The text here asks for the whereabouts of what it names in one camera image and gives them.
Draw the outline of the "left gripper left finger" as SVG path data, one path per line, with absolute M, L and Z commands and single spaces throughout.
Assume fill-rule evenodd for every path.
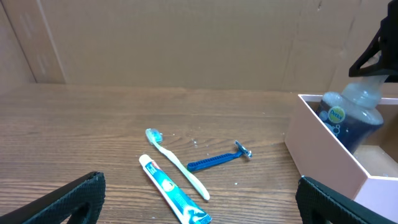
M 84 176 L 1 216 L 1 223 L 59 224 L 66 220 L 75 224 L 95 224 L 100 216 L 106 191 L 102 172 Z

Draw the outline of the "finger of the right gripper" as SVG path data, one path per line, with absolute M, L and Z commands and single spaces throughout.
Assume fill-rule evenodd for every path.
M 378 62 L 362 68 L 379 52 Z M 380 22 L 380 28 L 366 50 L 349 68 L 348 75 L 351 78 L 387 75 L 385 82 L 397 83 L 397 0 L 387 5 L 387 16 Z

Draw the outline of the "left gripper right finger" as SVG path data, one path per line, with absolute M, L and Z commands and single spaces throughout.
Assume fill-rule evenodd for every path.
M 393 221 L 304 175 L 298 181 L 295 199 L 304 224 L 394 224 Z

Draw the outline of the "dark soap pump bottle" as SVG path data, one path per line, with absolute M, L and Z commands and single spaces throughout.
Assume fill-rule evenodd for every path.
M 350 153 L 384 124 L 376 106 L 387 78 L 387 75 L 364 77 L 347 84 L 340 93 L 329 91 L 322 96 L 316 114 Z

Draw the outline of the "teal toothpaste tube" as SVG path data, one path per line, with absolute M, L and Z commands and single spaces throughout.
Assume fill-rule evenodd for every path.
M 147 154 L 139 162 L 182 224 L 209 224 L 212 218 L 201 209 Z

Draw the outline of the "pink cardboard box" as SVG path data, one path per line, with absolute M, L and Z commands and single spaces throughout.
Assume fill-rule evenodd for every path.
M 298 95 L 285 144 L 301 175 L 309 176 L 362 206 L 397 221 L 397 99 L 377 109 L 384 126 L 350 153 L 315 114 L 320 95 Z

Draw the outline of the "blue disposable razor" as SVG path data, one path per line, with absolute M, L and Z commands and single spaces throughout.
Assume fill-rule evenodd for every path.
M 215 157 L 203 159 L 200 161 L 195 161 L 187 164 L 187 170 L 190 172 L 195 172 L 198 170 L 207 169 L 213 166 L 218 166 L 220 164 L 224 164 L 226 162 L 232 161 L 233 159 L 237 159 L 241 156 L 245 156 L 248 159 L 252 158 L 252 152 L 247 150 L 239 141 L 234 142 L 238 151 L 235 153 L 226 153 L 222 155 L 218 155 Z

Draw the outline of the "green white toothbrush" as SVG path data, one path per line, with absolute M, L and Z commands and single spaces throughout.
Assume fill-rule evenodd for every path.
M 192 186 L 203 197 L 204 200 L 209 201 L 210 194 L 206 187 L 190 171 L 188 171 L 187 168 L 183 166 L 183 164 L 172 151 L 160 145 L 163 141 L 162 134 L 157 129 L 153 128 L 146 129 L 145 134 L 149 143 L 180 170 L 180 172 L 187 178 L 187 180 L 192 184 Z

